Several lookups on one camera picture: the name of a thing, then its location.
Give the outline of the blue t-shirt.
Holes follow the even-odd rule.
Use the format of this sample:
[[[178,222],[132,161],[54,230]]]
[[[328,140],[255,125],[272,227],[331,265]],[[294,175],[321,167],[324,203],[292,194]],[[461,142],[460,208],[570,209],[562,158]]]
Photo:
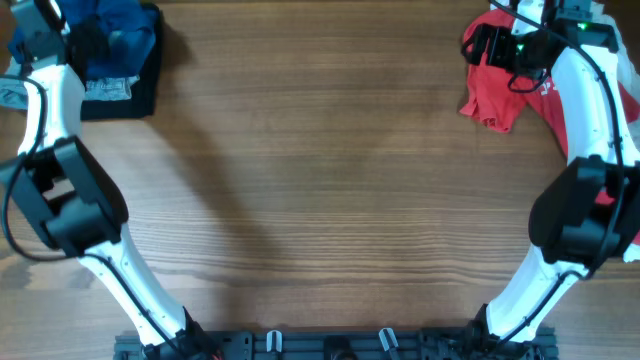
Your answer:
[[[98,17],[110,54],[89,62],[87,79],[124,78],[138,74],[155,44],[154,21],[134,0],[14,1],[10,12],[16,30],[8,44],[21,65],[41,69],[66,65],[66,36],[72,25]]]

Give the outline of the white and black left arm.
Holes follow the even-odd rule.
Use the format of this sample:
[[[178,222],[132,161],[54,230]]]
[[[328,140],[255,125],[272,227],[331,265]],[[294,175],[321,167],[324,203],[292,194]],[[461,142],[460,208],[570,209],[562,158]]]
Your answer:
[[[135,247],[124,197],[80,139],[86,66],[106,47],[91,22],[70,26],[54,1],[12,1],[23,32],[27,123],[2,163],[1,228],[37,263],[75,259],[134,323],[145,359],[219,359],[221,350],[159,283]]]

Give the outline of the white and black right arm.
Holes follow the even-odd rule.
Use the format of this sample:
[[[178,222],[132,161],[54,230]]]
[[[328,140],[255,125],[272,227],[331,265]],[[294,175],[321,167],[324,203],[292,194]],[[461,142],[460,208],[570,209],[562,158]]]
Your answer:
[[[612,257],[639,257],[639,152],[618,87],[614,28],[595,21],[588,1],[512,1],[502,9],[513,25],[478,26],[462,54],[516,79],[554,82],[567,165],[531,209],[531,244],[517,272],[452,341],[468,358],[522,358],[574,284]]]

